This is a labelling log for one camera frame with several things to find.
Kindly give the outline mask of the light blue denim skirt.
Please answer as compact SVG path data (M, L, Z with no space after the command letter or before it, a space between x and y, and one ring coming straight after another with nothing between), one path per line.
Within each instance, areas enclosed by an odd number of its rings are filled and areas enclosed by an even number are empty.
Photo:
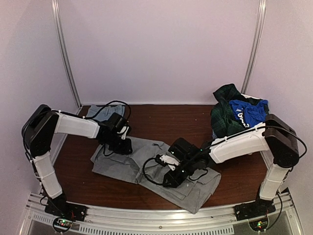
M88 109L86 117L92 117L92 116L96 115L100 109L101 109L100 106L91 105L91 107ZM105 120L108 120L113 113L117 113L121 116L124 116L125 106L123 106L123 105L112 105L112 106L105 107L93 119L97 120L97 121L105 121Z

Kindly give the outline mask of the grey shirt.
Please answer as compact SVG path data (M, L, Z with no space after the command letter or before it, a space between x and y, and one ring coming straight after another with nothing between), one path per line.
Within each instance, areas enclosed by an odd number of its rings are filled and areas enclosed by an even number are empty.
M162 167L155 161L147 163L146 160L158 154L166 154L169 145L155 140L130 139L133 152L129 155L109 154L103 145L99 145L90 159L93 163L92 171L141 185L192 214L196 214L217 189L222 176L212 169L197 181L186 179L177 188L161 186L163 176L170 168Z

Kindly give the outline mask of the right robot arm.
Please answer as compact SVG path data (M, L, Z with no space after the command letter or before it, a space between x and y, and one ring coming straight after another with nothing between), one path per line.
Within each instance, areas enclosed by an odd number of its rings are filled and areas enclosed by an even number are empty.
M172 169L164 175L162 186L177 188L196 170L255 152L270 152L272 163L260 185L259 199L250 209L253 215L261 216L269 209L269 201L274 199L288 172L299 163L299 141L296 132L274 114L239 133L206 141L200 148L179 138L170 146L168 154L161 157L164 163L169 159L178 161L170 164Z

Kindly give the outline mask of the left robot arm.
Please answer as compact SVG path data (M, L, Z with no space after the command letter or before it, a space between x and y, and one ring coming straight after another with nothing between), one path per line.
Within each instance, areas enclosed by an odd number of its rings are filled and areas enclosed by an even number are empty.
M96 112L92 116L80 117L41 104L22 128L25 154L47 197L53 200L51 209L59 217L68 216L70 206L63 201L65 194L50 160L51 143L55 134L95 139L100 145L107 146L110 153L128 155L133 151L132 141L127 137L131 130L129 119L114 112L107 120L99 120L99 114Z

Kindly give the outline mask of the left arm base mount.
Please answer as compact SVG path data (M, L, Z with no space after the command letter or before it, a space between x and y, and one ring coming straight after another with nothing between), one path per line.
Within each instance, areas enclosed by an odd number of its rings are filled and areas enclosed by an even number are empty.
M84 222L87 206L68 202L65 193L56 198L49 196L44 196L44 198L47 198L45 212L56 216L52 221L52 228L55 232L64 234L72 228L74 222Z

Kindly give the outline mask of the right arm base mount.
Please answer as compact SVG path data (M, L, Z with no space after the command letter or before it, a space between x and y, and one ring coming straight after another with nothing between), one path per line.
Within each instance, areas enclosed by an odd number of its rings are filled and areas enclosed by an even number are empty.
M234 207L237 221L247 220L254 232L265 232L269 227L268 214L275 212L273 200L256 199L250 203L242 203Z

